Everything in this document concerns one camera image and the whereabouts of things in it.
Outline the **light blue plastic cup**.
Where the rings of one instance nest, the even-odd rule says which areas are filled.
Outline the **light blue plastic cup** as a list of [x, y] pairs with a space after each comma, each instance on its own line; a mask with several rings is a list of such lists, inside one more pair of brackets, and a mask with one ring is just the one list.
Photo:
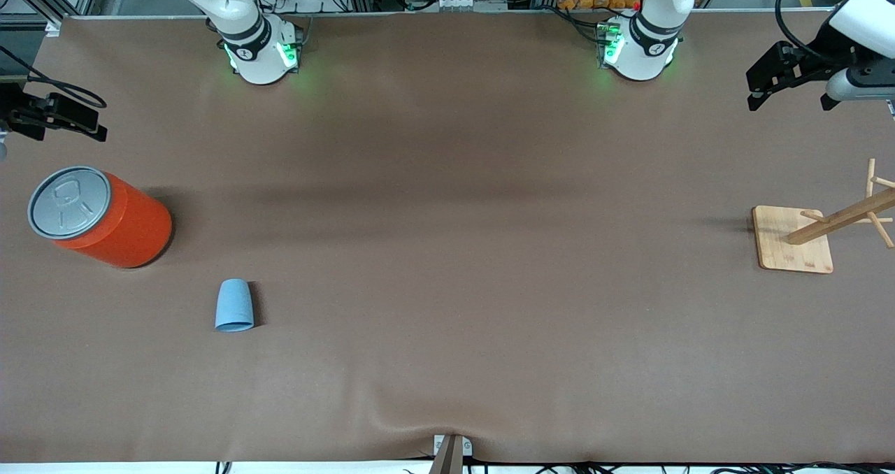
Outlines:
[[215, 330], [239, 333], [255, 327], [255, 305], [249, 283], [241, 278], [224, 280], [217, 293]]

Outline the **wooden cup rack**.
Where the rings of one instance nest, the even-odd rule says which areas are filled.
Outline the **wooden cup rack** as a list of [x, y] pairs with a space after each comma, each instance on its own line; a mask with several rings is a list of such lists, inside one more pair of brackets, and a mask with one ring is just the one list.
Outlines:
[[757, 244], [757, 260], [767, 271], [793, 271], [828, 275], [834, 271], [829, 235], [841, 229], [868, 224], [888, 249], [895, 249], [895, 238], [885, 228], [895, 217], [882, 212], [895, 210], [895, 180], [876, 174], [876, 161], [870, 158], [864, 181], [864, 198], [837, 212], [761, 204], [751, 210], [752, 230]]

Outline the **large orange can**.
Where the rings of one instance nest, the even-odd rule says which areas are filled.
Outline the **large orange can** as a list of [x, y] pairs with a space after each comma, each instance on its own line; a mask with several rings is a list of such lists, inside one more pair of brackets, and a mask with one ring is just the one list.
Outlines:
[[89, 166], [55, 171], [29, 198], [32, 231], [57, 247], [120, 269], [142, 267], [163, 253], [173, 217], [163, 203]]

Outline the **white power strip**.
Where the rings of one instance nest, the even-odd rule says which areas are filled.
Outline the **white power strip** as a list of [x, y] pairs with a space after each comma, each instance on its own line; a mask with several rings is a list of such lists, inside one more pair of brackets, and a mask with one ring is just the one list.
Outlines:
[[500, 13], [509, 10], [506, 0], [406, 0], [407, 9], [425, 13]]

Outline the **brown table cloth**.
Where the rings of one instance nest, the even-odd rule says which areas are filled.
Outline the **brown table cloth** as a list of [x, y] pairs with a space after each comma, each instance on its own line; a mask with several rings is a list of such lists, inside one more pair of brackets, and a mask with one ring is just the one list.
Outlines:
[[[832, 213], [895, 180], [884, 103], [821, 83], [747, 108], [770, 13], [697, 12], [632, 83], [550, 13], [316, 19], [301, 70], [228, 67], [202, 20], [64, 22], [36, 66], [108, 101], [108, 140], [0, 163], [0, 462], [418, 456], [895, 462], [895, 251], [757, 263], [759, 204]], [[163, 203], [120, 269], [27, 220], [59, 169]], [[255, 327], [215, 330], [224, 280]]]

